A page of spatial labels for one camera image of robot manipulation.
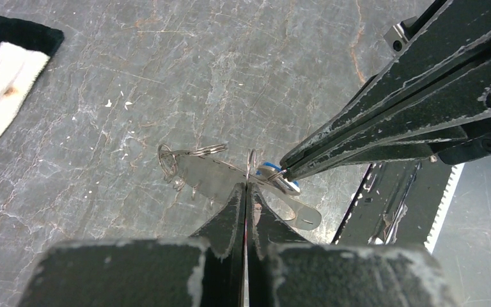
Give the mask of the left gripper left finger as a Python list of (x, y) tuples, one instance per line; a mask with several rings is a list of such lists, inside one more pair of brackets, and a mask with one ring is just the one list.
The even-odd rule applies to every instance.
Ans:
[(181, 239), (68, 240), (36, 266), (20, 306), (242, 306), (247, 187)]

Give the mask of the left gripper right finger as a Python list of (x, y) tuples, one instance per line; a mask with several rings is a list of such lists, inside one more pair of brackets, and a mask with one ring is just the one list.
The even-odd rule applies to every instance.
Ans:
[(251, 306), (456, 306), (442, 268), (419, 246), (312, 244), (245, 187)]

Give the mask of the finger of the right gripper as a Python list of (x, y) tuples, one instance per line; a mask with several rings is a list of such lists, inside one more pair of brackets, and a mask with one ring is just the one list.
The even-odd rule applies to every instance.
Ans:
[[(396, 57), (333, 119), (290, 150), (281, 159), (282, 167), (319, 154), (330, 141), (384, 112), (426, 97), (491, 60), (491, 1), (435, 1), (403, 30), (407, 41)], [(491, 155), (491, 118), (451, 129), (458, 130), (465, 138), (430, 144), (433, 155), (452, 165)]]
[(330, 141), (288, 167), (298, 180), (338, 166), (408, 161), (433, 155), (430, 144), (463, 140), (452, 128), (491, 118), (491, 60), (466, 72), (424, 98), (391, 109)]

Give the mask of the key with blue tag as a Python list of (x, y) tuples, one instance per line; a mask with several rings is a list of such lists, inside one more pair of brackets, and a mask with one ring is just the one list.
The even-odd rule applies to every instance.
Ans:
[(275, 164), (264, 162), (257, 167), (256, 176), (271, 186), (279, 189), (284, 194), (298, 196), (301, 190), (298, 182), (288, 181), (283, 177), (283, 170)]

